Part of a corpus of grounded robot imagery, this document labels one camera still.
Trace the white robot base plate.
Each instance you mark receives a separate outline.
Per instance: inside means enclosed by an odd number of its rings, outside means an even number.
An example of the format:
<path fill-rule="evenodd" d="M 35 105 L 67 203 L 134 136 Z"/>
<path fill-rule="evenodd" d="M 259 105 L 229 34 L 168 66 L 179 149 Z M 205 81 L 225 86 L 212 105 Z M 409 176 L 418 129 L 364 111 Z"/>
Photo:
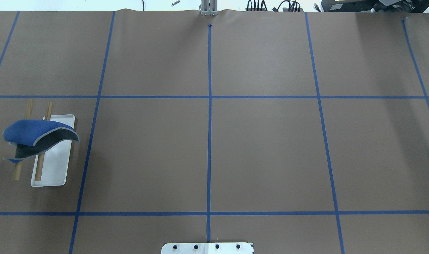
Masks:
<path fill-rule="evenodd" d="M 205 242 L 167 243 L 162 254 L 253 254 L 253 243 L 248 242 Z"/>

